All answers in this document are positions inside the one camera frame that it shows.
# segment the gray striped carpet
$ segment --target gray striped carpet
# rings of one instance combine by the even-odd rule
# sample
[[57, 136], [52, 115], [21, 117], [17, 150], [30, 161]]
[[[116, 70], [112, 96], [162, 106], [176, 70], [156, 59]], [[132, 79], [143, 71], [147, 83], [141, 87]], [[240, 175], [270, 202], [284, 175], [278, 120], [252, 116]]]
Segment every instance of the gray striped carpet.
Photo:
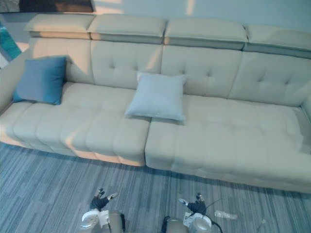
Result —
[[[119, 196], [106, 206], [125, 214], [127, 233], [158, 233], [164, 216], [182, 218], [178, 198], [200, 191], [224, 233], [310, 233], [311, 195], [102, 161], [0, 146], [0, 232], [75, 233], [98, 187]], [[215, 210], [238, 219], [214, 217]], [[216, 227], [213, 233], [219, 232]]]

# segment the light blue pillow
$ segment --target light blue pillow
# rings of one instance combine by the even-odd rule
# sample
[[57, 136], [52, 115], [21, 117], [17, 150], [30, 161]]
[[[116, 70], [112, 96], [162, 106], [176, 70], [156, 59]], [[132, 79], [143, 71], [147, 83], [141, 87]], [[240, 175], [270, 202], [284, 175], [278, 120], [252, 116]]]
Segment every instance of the light blue pillow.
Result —
[[184, 121], [185, 75], [138, 73], [138, 86], [126, 116], [158, 117]]
[[13, 101], [35, 100], [60, 104], [65, 72], [65, 56], [26, 60]]

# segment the sofa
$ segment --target sofa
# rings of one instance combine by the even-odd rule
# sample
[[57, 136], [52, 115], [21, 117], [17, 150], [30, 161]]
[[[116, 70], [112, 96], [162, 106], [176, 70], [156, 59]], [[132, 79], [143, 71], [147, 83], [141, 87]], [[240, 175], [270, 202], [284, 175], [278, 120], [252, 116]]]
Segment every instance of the sofa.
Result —
[[[0, 140], [311, 193], [311, 34], [208, 18], [35, 16], [1, 71]], [[12, 103], [27, 59], [65, 55], [60, 105]], [[185, 121], [124, 116], [138, 71], [187, 74]]]

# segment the headrest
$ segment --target headrest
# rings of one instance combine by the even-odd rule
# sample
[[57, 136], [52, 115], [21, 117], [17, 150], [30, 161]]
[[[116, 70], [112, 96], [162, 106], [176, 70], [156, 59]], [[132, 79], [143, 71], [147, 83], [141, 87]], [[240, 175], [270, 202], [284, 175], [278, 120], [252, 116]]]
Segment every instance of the headrest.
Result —
[[166, 45], [241, 50], [247, 41], [240, 23], [207, 18], [177, 18], [168, 22]]
[[88, 32], [94, 40], [161, 44], [165, 23], [156, 17], [103, 14], [95, 17]]
[[311, 58], [311, 33], [254, 24], [245, 28], [249, 38], [245, 51]]
[[93, 18], [92, 15], [39, 14], [27, 23], [24, 30], [32, 37], [90, 39], [87, 29]]

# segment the bottle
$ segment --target bottle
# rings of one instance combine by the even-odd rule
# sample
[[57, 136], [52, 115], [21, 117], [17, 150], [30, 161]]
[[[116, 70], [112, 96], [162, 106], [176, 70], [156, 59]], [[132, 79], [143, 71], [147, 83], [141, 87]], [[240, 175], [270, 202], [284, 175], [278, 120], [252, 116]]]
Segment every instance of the bottle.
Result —
[[237, 219], [238, 216], [234, 214], [228, 214], [224, 211], [216, 210], [215, 211], [215, 217], [222, 217], [222, 218], [229, 218], [229, 219]]

